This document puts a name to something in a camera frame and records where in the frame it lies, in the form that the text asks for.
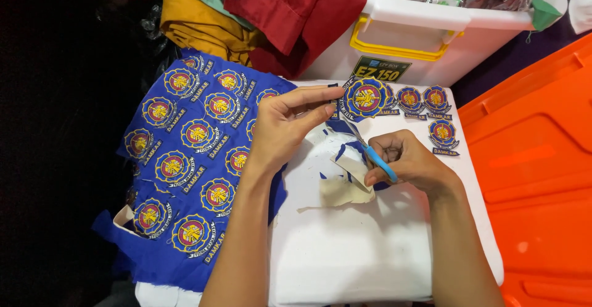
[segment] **yellow handle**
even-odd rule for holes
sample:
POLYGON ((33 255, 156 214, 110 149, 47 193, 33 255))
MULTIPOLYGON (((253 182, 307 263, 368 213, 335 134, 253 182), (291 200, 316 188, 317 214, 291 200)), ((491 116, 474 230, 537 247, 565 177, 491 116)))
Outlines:
MULTIPOLYGON (((358 22, 356 23, 355 27, 353 28, 353 32, 351 34, 351 39, 349 40, 349 45, 352 46, 353 48, 358 49, 361 52, 372 53, 372 54, 381 54, 381 55, 386 55, 386 56, 398 56, 398 57, 405 57, 405 58, 412 58, 412 59, 420 59, 420 60, 426 60, 426 61, 437 61, 442 57, 442 55, 444 55, 444 53, 446 52, 446 49, 448 49, 448 45, 444 44, 444 43, 442 43, 442 46, 440 46, 440 50, 438 50, 435 53, 431 53, 431 52, 424 52, 423 50, 406 49, 406 48, 399 48, 399 47, 389 47, 389 46, 382 46, 380 44, 361 42, 358 39, 358 33, 360 31, 360 26, 363 23, 367 23, 367 22, 368 22, 368 16, 364 15, 364 14, 360 15, 358 22)), ((457 36, 460 37, 460 36, 463 36, 463 34, 464 34, 464 32, 461 32, 457 36)))

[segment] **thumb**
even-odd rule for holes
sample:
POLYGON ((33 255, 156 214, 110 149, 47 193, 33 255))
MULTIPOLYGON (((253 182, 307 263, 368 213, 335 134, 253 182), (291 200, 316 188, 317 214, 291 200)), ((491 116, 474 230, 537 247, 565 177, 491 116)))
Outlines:
POLYGON ((300 117, 299 123, 302 128, 307 129, 307 132, 312 130, 315 126, 318 126, 322 122, 325 122, 331 114, 335 111, 336 107, 334 104, 325 104, 318 106, 313 110, 307 111, 300 117))
MULTIPOLYGON (((397 178, 400 179, 401 173, 404 172, 405 163, 401 161, 393 161, 389 162, 388 165, 395 172, 397 178)), ((370 169, 364 176, 364 184, 367 187, 383 181, 389 181, 389 175, 380 167, 370 169)))

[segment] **blue fabric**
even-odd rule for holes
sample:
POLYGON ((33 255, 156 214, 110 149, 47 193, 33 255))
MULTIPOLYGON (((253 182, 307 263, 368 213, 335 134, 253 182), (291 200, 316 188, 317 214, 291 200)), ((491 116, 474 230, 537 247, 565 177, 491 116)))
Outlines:
MULTIPOLYGON (((154 83, 117 153, 137 163, 134 219, 93 224, 135 264, 134 281, 202 292, 224 241, 257 105, 296 86, 216 56, 183 50, 154 83)), ((281 172, 270 189, 269 222, 286 198, 281 172)))

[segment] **dark background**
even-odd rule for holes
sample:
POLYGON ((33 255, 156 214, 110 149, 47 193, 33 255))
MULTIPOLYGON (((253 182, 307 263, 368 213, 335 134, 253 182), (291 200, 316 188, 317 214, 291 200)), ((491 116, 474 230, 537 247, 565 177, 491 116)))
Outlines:
MULTIPOLYGON (((101 0, 0 0, 0 305, 91 306, 114 245, 89 230, 131 181, 115 154, 142 98, 140 50, 101 0)), ((461 79, 458 106, 577 38, 568 17, 522 33, 461 79)))

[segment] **white storage box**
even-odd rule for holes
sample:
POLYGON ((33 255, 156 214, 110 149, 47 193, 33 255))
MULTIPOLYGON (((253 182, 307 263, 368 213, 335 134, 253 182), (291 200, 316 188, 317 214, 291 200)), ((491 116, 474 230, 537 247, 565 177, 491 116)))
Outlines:
MULTIPOLYGON (((567 0, 544 1, 565 14, 567 0)), ((368 0, 359 20, 300 79, 346 80, 355 73, 389 82, 450 87, 518 33, 534 30, 532 15, 532 10, 368 0)))

